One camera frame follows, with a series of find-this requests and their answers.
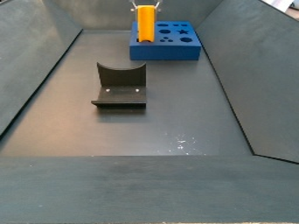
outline bin floor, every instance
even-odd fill
[[[98,109],[96,63],[139,66],[130,31],[84,31],[0,143],[0,156],[251,156],[204,51],[147,61],[147,108]]]

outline orange object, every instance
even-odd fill
[[[136,7],[139,42],[155,42],[155,7],[140,5]]]

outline hole in block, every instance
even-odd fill
[[[168,24],[158,24],[158,26],[168,26]]]
[[[171,33],[170,30],[160,30],[159,32],[163,33],[163,34]]]
[[[190,43],[192,42],[192,39],[191,38],[180,38],[182,42],[186,42],[186,43]]]

